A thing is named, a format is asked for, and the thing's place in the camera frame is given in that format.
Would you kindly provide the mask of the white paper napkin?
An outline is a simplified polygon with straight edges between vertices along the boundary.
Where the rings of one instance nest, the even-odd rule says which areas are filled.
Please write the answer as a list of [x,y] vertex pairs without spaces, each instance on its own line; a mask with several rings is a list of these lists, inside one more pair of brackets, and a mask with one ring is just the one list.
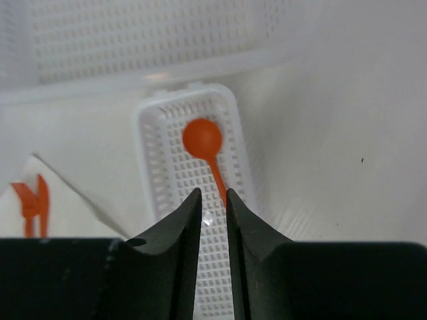
[[48,164],[35,155],[28,158],[19,178],[1,194],[1,237],[24,236],[21,201],[12,183],[25,183],[37,197],[37,215],[33,219],[34,237],[40,236],[37,175],[43,176],[49,188],[49,222],[47,237],[120,237],[130,235],[88,197],[80,193]]

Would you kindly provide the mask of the orange plastic fork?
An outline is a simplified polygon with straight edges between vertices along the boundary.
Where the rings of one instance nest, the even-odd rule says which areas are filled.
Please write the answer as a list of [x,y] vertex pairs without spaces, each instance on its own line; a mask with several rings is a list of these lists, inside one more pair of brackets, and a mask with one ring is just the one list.
[[37,197],[25,183],[12,183],[13,190],[21,201],[21,215],[24,219],[24,236],[34,237],[33,219],[37,215]]

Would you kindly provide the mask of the orange plastic spoon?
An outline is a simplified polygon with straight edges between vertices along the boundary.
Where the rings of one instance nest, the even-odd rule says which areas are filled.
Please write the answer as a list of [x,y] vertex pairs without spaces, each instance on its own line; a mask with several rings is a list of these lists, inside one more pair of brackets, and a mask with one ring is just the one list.
[[223,143],[220,128],[209,119],[191,120],[182,131],[182,141],[191,156],[204,160],[209,165],[220,197],[226,206],[226,186],[216,160]]

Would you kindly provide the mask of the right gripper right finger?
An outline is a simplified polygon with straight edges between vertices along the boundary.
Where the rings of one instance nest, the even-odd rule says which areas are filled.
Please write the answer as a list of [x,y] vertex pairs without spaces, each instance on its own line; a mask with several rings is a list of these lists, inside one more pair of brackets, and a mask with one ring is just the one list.
[[426,248],[292,241],[226,193],[236,319],[425,319]]

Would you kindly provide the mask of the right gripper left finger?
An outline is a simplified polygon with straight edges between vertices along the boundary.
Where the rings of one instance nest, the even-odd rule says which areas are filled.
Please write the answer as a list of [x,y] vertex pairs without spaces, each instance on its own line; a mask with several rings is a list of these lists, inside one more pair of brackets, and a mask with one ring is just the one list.
[[202,197],[123,241],[3,239],[2,319],[191,319]]

